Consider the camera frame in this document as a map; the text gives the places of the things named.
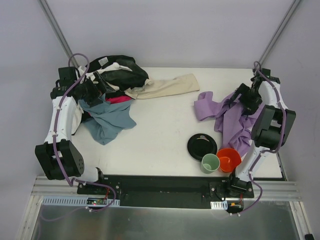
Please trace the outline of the black mesh cloth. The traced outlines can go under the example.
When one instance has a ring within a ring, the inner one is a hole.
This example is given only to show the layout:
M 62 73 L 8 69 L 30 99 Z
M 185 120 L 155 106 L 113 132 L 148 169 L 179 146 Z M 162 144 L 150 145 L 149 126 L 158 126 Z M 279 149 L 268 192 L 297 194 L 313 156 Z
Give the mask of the black mesh cloth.
M 121 91 L 142 87 L 149 75 L 131 56 L 109 55 L 99 57 L 89 63 L 88 78 L 95 79 L 97 71 L 107 83 L 119 87 Z

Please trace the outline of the white cloth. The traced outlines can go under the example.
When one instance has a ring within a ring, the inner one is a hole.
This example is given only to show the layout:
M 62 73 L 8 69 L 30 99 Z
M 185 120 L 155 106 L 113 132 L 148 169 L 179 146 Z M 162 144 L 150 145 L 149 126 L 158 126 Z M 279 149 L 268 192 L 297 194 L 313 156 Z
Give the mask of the white cloth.
M 76 109 L 75 109 L 75 113 L 73 116 L 73 121 L 72 121 L 72 130 L 71 130 L 71 134 L 74 135 L 78 129 L 78 127 L 80 126 L 81 122 L 82 122 L 82 117 L 83 114 L 88 115 L 88 119 L 90 117 L 89 113 L 85 112 L 80 105 L 77 105 Z

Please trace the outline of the lilac cloth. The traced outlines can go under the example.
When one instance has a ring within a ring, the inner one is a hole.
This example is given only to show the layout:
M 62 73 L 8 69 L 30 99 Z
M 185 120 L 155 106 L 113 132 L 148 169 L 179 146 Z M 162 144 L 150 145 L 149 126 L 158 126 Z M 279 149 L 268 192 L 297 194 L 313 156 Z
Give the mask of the lilac cloth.
M 235 149 L 241 157 L 246 155 L 251 146 L 251 129 L 259 117 L 264 104 L 261 104 L 252 115 L 243 115 L 243 105 L 236 99 L 228 104 L 232 94 L 221 102 L 213 100 L 213 92 L 199 94 L 194 101 L 195 116 L 198 121 L 214 118 L 214 131 L 222 134 L 222 148 Z

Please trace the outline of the blue-grey cloth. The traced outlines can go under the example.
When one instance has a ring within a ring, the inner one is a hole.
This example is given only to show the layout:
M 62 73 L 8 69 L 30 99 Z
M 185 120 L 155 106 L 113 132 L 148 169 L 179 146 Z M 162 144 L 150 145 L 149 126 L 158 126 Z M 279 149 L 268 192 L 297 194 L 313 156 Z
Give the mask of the blue-grey cloth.
M 89 119 L 84 121 L 92 138 L 101 145 L 113 141 L 123 130 L 134 128 L 137 124 L 130 116 L 132 100 L 111 104 L 103 100 L 102 103 L 90 107 L 84 100 L 79 104 Z

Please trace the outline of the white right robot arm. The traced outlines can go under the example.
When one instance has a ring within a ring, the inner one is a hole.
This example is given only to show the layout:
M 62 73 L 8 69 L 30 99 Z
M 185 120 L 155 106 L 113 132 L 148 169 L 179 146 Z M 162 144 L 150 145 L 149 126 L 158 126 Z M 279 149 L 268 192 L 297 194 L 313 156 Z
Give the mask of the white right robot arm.
M 251 129 L 252 144 L 225 184 L 232 197 L 253 197 L 254 173 L 268 155 L 277 153 L 285 144 L 296 118 L 296 112 L 283 101 L 279 78 L 271 76 L 270 69 L 262 68 L 257 61 L 252 71 L 251 86 L 242 83 L 227 100 L 229 106 L 239 101 L 243 116 L 262 108 Z

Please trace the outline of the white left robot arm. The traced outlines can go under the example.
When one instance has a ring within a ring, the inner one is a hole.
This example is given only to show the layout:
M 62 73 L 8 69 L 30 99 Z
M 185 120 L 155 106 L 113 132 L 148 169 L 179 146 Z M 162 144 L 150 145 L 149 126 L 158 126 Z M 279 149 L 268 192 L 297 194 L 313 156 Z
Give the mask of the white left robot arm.
M 95 107 L 103 102 L 103 94 L 113 93 L 114 89 L 98 71 L 86 76 L 69 66 L 59 68 L 58 73 L 59 79 L 50 93 L 53 109 L 49 131 L 44 143 L 35 146 L 35 155 L 49 180 L 67 180 L 70 184 L 74 179 L 98 182 L 103 173 L 98 167 L 85 165 L 72 143 L 72 127 L 80 100 Z

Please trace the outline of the magenta cloth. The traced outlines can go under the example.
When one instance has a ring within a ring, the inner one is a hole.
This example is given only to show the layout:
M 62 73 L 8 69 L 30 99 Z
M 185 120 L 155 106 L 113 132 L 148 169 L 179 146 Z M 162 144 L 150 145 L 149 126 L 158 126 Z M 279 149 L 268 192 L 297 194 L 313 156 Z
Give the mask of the magenta cloth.
M 105 98 L 105 101 L 110 102 L 110 104 L 118 104 L 118 103 L 130 101 L 130 100 L 132 100 L 132 98 L 127 95 Z

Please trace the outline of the beige folded cloth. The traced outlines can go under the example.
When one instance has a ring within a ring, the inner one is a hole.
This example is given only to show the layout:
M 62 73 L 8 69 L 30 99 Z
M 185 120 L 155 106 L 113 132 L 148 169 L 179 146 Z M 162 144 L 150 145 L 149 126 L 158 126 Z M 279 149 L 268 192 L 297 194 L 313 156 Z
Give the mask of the beige folded cloth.
M 128 88 L 124 93 L 132 99 L 153 99 L 187 94 L 200 90 L 194 74 L 178 76 L 171 80 L 146 79 L 142 87 Z

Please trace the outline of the cream black tote bag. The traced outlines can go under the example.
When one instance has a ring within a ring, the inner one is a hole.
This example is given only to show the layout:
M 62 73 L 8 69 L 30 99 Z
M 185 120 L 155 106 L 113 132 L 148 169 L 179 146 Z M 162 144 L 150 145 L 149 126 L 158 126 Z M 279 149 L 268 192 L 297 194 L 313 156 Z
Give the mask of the cream black tote bag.
M 106 68 L 87 72 L 75 87 L 79 99 L 94 101 L 103 94 L 112 95 L 128 89 L 141 88 L 149 75 L 139 66 L 122 66 L 114 63 Z

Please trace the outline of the orange bowl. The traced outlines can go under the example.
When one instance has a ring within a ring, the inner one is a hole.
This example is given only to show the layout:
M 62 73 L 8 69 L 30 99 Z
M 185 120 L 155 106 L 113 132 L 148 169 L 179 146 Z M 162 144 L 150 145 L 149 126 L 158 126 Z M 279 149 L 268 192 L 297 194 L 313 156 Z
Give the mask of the orange bowl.
M 224 173 L 231 173 L 242 162 L 240 154 L 233 148 L 220 149 L 216 155 L 220 160 L 220 170 Z

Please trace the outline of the pale green cup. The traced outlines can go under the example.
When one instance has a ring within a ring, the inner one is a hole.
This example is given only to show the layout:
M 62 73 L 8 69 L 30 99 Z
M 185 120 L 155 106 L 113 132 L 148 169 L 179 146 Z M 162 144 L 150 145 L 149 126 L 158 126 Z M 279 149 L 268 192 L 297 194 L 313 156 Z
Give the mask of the pale green cup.
M 204 174 L 211 174 L 220 168 L 220 159 L 217 155 L 208 153 L 203 156 L 200 163 L 200 170 Z

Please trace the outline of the left aluminium frame post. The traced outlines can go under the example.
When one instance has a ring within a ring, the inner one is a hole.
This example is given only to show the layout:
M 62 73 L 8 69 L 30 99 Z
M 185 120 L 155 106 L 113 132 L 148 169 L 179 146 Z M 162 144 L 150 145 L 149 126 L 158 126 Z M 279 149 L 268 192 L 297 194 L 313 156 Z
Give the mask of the left aluminium frame post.
M 51 7 L 50 7 L 48 1 L 47 0 L 38 0 L 37 2 L 39 3 L 44 15 L 46 16 L 46 18 L 47 18 L 55 36 L 56 36 L 56 38 L 58 39 L 64 53 L 69 58 L 73 54 L 73 52 L 72 52 L 72 50 L 66 40 L 61 28 L 60 28 L 60 25 L 54 15 L 53 11 L 51 10 Z

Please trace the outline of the aluminium front rail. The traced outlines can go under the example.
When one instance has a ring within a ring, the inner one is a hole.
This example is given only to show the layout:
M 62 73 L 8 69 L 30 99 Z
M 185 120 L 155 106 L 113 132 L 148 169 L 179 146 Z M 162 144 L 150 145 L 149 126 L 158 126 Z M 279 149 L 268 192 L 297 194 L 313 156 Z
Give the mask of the aluminium front rail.
M 262 201 L 301 202 L 302 197 L 298 185 L 294 181 L 257 180 L 262 187 Z M 78 186 L 69 186 L 64 180 L 48 180 L 38 176 L 32 188 L 33 196 L 79 197 Z

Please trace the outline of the right aluminium frame post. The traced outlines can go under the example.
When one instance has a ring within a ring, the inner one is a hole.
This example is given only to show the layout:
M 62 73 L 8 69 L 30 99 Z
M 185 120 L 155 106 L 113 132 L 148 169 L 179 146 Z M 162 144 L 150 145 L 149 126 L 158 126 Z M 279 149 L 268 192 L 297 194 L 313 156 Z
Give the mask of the right aluminium frame post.
M 289 5 L 289 8 L 285 12 L 283 18 L 279 22 L 277 28 L 275 29 L 275 32 L 273 33 L 272 37 L 270 38 L 268 44 L 266 45 L 262 55 L 259 58 L 259 62 L 263 65 L 264 62 L 268 59 L 270 53 L 272 52 L 273 48 L 275 47 L 276 43 L 280 39 L 282 33 L 287 28 L 288 24 L 292 20 L 294 14 L 299 9 L 301 3 L 303 0 L 293 0 L 291 4 Z

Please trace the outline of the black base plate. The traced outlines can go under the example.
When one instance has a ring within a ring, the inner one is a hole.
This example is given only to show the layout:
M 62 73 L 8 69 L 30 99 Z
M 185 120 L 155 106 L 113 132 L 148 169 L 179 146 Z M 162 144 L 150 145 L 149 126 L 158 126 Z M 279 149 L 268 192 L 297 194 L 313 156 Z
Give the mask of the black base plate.
M 105 175 L 99 185 L 79 184 L 79 195 L 108 196 L 122 207 L 209 209 L 215 201 L 254 197 L 253 186 L 232 191 L 226 177 Z

